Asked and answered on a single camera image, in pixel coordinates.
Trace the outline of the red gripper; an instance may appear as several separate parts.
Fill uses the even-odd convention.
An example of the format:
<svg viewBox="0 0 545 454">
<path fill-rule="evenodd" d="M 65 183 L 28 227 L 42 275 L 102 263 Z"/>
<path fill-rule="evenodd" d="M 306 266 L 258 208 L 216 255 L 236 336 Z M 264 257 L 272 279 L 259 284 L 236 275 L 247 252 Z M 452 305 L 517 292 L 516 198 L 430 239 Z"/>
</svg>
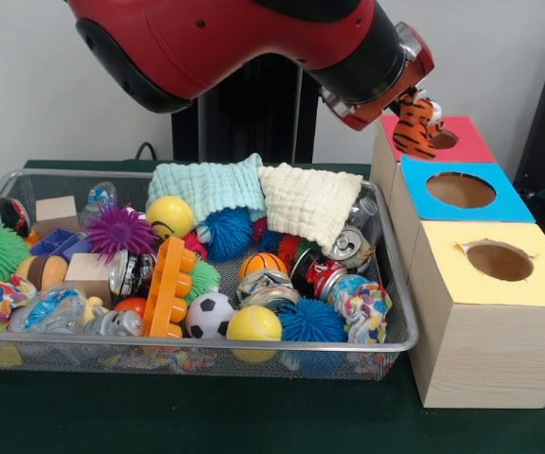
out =
<svg viewBox="0 0 545 454">
<path fill-rule="evenodd" d="M 352 130 L 361 131 L 373 123 L 386 109 L 394 107 L 403 94 L 412 93 L 434 68 L 431 51 L 414 28 L 397 26 L 396 32 L 405 53 L 405 64 L 397 81 L 373 101 L 355 106 L 338 101 L 333 106 L 335 116 Z"/>
</svg>

